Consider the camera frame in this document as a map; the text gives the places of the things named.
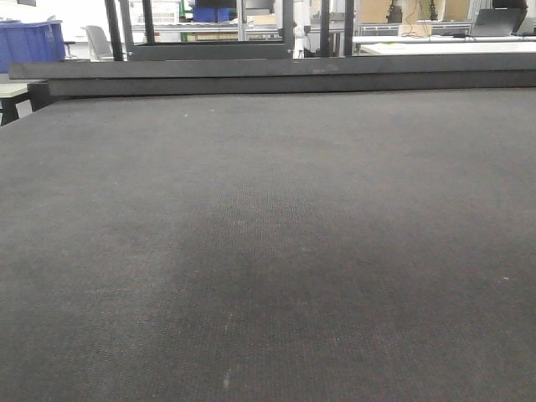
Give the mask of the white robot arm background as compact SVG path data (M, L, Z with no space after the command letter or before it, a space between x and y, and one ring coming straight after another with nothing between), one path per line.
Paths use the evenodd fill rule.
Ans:
M294 49L292 57L303 59L307 36L311 30L311 1L293 1Z

